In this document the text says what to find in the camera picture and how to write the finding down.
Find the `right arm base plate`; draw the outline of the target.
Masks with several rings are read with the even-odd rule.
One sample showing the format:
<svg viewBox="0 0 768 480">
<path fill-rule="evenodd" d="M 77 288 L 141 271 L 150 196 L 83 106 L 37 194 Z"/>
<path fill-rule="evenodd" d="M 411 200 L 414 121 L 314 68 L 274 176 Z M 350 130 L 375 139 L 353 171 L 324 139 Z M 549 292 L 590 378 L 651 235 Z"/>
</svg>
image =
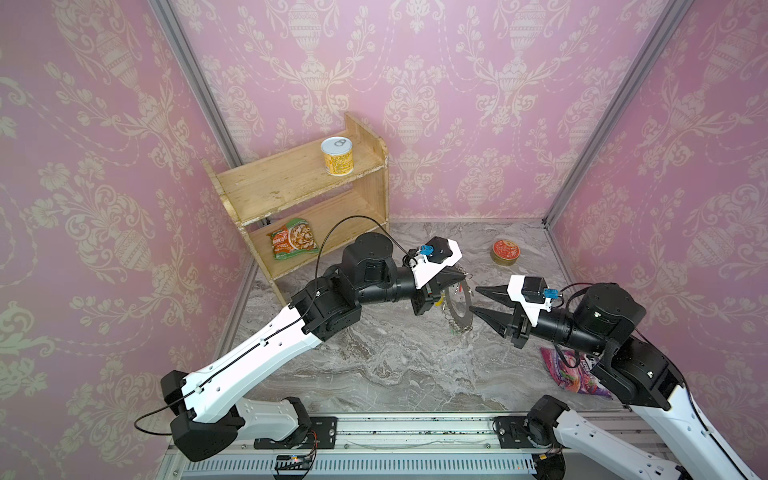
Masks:
<svg viewBox="0 0 768 480">
<path fill-rule="evenodd" d="M 555 437 L 557 425 L 554 419 L 520 415 L 497 416 L 491 421 L 501 449 L 563 449 L 565 445 Z"/>
</svg>

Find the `wooden two-tier shelf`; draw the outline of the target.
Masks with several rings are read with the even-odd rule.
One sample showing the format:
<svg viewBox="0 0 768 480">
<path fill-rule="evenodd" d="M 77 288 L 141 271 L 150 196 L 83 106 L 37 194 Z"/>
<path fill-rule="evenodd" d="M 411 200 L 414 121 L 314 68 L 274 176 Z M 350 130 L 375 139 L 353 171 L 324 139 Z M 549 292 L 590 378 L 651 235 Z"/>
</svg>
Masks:
<svg viewBox="0 0 768 480">
<path fill-rule="evenodd" d="M 261 221 L 295 209 L 288 216 L 308 221 L 315 238 L 325 244 L 325 254 L 374 230 L 377 224 L 390 223 L 389 150 L 384 138 L 349 113 L 339 135 L 352 142 L 354 170 L 346 176 L 327 173 L 319 140 L 220 173 L 208 161 L 202 162 L 281 304 L 290 297 L 281 292 L 277 280 L 317 257 L 300 254 L 275 259 L 267 235 L 284 222 L 261 226 Z"/>
</svg>

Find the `yellow tin can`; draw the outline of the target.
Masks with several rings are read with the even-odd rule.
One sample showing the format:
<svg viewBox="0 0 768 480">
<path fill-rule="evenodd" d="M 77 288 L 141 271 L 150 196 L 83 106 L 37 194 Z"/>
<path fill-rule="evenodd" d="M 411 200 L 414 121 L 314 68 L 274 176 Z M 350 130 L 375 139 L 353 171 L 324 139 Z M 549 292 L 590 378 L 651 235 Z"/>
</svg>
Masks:
<svg viewBox="0 0 768 480">
<path fill-rule="evenodd" d="M 354 170 L 353 143 L 349 138 L 329 137 L 320 144 L 327 173 L 346 176 Z"/>
</svg>

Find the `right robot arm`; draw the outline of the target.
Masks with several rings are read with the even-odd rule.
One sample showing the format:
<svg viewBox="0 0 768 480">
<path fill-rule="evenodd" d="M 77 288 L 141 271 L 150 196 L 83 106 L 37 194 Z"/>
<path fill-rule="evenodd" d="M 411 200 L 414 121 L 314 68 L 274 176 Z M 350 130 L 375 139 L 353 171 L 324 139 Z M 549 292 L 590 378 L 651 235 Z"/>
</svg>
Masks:
<svg viewBox="0 0 768 480">
<path fill-rule="evenodd" d="M 471 312 L 515 347 L 538 337 L 595 359 L 592 375 L 652 428 L 679 464 L 663 463 L 588 426 L 551 396 L 542 397 L 528 413 L 533 443 L 575 449 L 628 479 L 756 478 L 699 408 L 674 362 L 647 339 L 635 337 L 646 310 L 618 284 L 582 285 L 573 295 L 576 307 L 553 307 L 556 295 L 541 277 L 513 275 L 505 285 L 476 291 L 506 309 L 473 306 Z"/>
</svg>

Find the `orange green snack packet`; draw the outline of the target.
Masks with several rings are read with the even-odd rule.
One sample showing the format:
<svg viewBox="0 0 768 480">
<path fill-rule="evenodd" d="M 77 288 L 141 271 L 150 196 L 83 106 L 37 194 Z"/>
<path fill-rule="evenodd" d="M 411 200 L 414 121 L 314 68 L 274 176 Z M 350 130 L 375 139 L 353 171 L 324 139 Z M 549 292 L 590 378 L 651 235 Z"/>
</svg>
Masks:
<svg viewBox="0 0 768 480">
<path fill-rule="evenodd" d="M 275 231 L 268 234 L 273 257 L 288 260 L 302 254 L 319 252 L 319 245 L 309 222 L 302 218 L 293 218 Z"/>
</svg>

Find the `red round tin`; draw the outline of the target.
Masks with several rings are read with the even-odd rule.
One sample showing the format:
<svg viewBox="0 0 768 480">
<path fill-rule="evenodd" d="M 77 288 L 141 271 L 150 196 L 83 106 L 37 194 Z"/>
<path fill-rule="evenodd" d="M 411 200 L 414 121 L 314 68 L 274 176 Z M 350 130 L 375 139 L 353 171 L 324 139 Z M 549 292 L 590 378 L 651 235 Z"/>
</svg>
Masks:
<svg viewBox="0 0 768 480">
<path fill-rule="evenodd" d="M 521 250 L 515 242 L 508 239 L 499 239 L 492 244 L 490 255 L 495 263 L 511 266 L 520 258 Z"/>
</svg>

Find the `aluminium front rail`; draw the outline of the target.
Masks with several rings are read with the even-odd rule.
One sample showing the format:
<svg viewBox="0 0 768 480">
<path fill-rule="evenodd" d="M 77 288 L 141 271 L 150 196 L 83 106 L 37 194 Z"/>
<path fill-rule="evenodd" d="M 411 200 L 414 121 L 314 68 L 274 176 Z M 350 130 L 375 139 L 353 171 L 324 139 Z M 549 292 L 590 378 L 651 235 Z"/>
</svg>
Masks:
<svg viewBox="0 0 768 480">
<path fill-rule="evenodd" d="M 538 447 L 522 414 L 332 413 L 304 445 L 238 440 L 199 462 L 170 448 L 159 479 L 682 479 L 639 418 L 590 413 L 562 446 Z"/>
</svg>

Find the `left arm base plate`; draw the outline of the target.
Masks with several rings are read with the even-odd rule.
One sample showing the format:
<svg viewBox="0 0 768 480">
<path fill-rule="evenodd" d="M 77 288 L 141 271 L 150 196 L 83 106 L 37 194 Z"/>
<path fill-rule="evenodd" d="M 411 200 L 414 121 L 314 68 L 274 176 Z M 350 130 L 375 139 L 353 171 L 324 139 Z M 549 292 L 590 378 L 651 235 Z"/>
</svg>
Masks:
<svg viewBox="0 0 768 480">
<path fill-rule="evenodd" d="M 336 444 L 338 418 L 336 416 L 310 416 L 307 426 L 299 426 L 297 431 L 284 440 L 256 439 L 256 450 L 267 449 L 312 449 L 332 450 Z"/>
</svg>

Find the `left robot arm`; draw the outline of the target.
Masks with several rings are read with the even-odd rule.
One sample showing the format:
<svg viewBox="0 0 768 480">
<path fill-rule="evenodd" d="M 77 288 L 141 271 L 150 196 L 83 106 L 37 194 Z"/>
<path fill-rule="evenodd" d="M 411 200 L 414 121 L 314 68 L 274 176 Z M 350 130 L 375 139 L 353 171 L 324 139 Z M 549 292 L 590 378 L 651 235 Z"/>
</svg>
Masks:
<svg viewBox="0 0 768 480">
<path fill-rule="evenodd" d="M 358 236 L 344 248 L 339 263 L 309 281 L 249 339 L 197 371 L 165 375 L 161 389 L 174 414 L 174 446 L 199 462 L 236 441 L 302 445 L 313 424 L 299 398 L 256 401 L 247 393 L 290 360 L 360 321 L 364 305 L 407 301 L 420 316 L 465 278 L 454 240 L 434 237 L 407 251 L 401 265 L 393 249 L 393 241 L 382 233 Z"/>
</svg>

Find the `purple candy bag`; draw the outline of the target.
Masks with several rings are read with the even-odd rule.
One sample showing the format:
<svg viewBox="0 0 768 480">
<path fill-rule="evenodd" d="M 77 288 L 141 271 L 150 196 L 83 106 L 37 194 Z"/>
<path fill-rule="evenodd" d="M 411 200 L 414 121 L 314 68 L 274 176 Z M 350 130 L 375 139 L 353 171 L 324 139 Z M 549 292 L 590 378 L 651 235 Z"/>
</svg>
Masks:
<svg viewBox="0 0 768 480">
<path fill-rule="evenodd" d="M 554 382 L 562 389 L 578 394 L 600 396 L 611 399 L 611 393 L 591 372 L 597 361 L 588 356 L 581 356 L 577 366 L 575 353 L 572 351 L 557 353 L 554 347 L 539 349 L 546 370 Z"/>
</svg>

